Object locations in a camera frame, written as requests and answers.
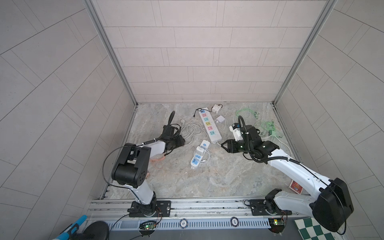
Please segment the black mounting plate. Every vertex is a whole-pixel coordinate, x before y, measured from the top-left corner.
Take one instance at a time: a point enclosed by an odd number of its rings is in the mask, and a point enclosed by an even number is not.
[[[261,215],[268,214],[268,212],[263,207],[264,200],[265,199],[251,199],[251,200],[249,200],[249,205],[251,205],[250,208],[252,211],[252,216],[261,216]],[[285,214],[292,215],[292,211],[286,210],[285,213],[283,213],[281,211],[280,211],[280,213],[277,213],[277,215],[285,215]]]
[[[160,208],[161,212],[162,212],[162,215],[163,217],[169,217],[170,216],[170,201],[157,201],[156,202],[156,206],[158,208]],[[140,214],[129,214],[128,215],[129,217],[146,217],[144,214],[140,213]]]

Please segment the power strip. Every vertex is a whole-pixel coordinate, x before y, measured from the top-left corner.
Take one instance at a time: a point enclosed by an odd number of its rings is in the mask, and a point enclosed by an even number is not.
[[[210,142],[208,142],[207,140],[203,140],[200,146],[196,148],[196,154],[192,157],[192,160],[191,160],[192,169],[195,169],[196,167],[198,167],[198,165],[200,164],[198,160],[201,160],[201,158],[204,155],[204,148],[208,149],[209,145],[210,145]]]
[[[216,127],[215,121],[212,118],[211,113],[207,110],[208,108],[202,108],[201,111],[199,111],[199,114],[211,143],[217,143],[218,141],[221,141],[222,137]]]

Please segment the grey stone surface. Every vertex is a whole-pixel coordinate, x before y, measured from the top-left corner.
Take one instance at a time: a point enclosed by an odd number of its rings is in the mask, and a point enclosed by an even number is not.
[[[213,106],[212,103],[184,103],[184,104],[141,104],[138,107],[132,129],[128,136],[131,143],[142,143],[160,136],[162,127],[168,122],[170,113],[176,111],[172,123],[181,125],[184,119],[188,124],[197,121],[202,125],[199,115],[193,118],[195,109]],[[270,103],[224,103],[219,113],[212,113],[213,119],[222,115],[231,125],[235,118],[236,110],[251,108],[260,113],[258,125],[262,121],[274,121],[276,128],[281,131],[280,124],[273,112]],[[242,112],[246,124],[255,124],[256,119],[249,112]],[[222,135],[220,143],[233,139],[225,122],[217,123]],[[260,128],[262,134],[268,135]],[[191,169],[190,161],[193,151],[207,136],[202,133],[193,139],[191,144],[175,149],[160,163],[149,163],[147,178],[148,184],[156,192],[158,198],[168,197],[227,197],[227,196],[255,196],[266,195],[274,188],[289,191],[291,179],[279,170],[267,164],[258,164],[246,160],[241,153],[227,153],[218,144],[211,144],[211,158],[205,164],[200,164],[196,169]],[[287,153],[289,150],[273,137],[273,142]],[[128,190],[110,188],[109,199],[132,199]]]

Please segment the grey floor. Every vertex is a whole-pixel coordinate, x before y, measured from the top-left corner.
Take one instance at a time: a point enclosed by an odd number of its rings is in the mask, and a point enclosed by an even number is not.
[[[181,125],[181,119],[186,123],[197,121],[202,124],[198,115],[193,118],[195,109],[213,106],[212,103],[196,104],[141,104],[138,107],[133,126],[128,136],[131,143],[141,143],[160,136],[162,127],[168,122],[170,113],[176,114],[172,123]],[[275,126],[281,131],[280,124],[270,103],[224,103],[218,114],[212,113],[215,119],[222,115],[228,119],[228,124],[233,123],[235,111],[242,108],[251,108],[259,112],[257,120],[274,121]],[[241,114],[246,124],[255,124],[256,119],[249,112]],[[220,143],[227,139],[233,139],[233,134],[224,123],[217,123],[217,127],[223,137]],[[168,197],[224,197],[224,196],[252,196],[266,195],[274,188],[288,190],[291,179],[267,164],[258,164],[246,160],[241,153],[230,154],[218,144],[211,144],[211,159],[201,164],[196,169],[191,169],[190,161],[193,151],[207,136],[202,133],[189,144],[175,149],[171,154],[158,163],[149,163],[147,178],[149,186],[156,192],[158,198]],[[271,138],[283,150],[289,150]],[[109,199],[132,199],[133,197],[125,189],[111,187]]]

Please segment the beige wall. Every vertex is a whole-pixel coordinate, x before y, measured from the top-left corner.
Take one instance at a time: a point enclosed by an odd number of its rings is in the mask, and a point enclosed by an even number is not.
[[[81,1],[0,1],[0,238],[52,239],[87,210],[133,108]]]
[[[384,239],[384,1],[339,0],[277,109],[307,166],[349,186],[349,240]]]
[[[325,1],[94,0],[138,102],[272,101]]]

